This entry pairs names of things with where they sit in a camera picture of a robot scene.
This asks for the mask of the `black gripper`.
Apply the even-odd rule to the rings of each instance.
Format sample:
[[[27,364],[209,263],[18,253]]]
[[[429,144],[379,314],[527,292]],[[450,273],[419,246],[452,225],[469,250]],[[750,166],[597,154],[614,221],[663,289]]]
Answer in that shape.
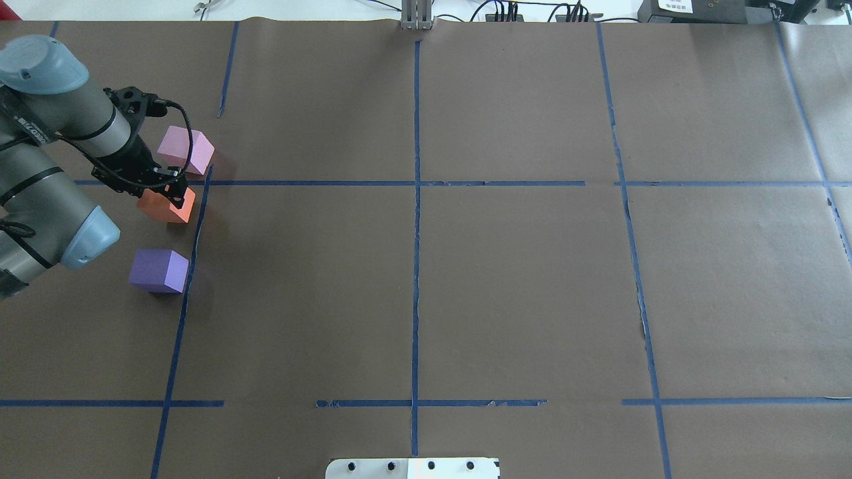
[[[91,163],[91,175],[116,193],[140,199],[149,189],[176,208],[184,206],[188,191],[184,170],[153,160],[150,148],[139,136],[133,136],[115,154],[94,157]]]

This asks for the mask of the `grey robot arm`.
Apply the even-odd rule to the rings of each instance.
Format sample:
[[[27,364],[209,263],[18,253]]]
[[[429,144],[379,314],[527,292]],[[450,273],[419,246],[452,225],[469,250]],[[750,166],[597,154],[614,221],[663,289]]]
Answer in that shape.
[[[46,152],[64,142],[117,193],[185,203],[186,166],[161,166],[140,137],[146,118],[180,104],[134,86],[101,88],[66,45],[46,35],[3,46],[1,288],[10,298],[63,265],[78,270],[114,245],[120,231]]]

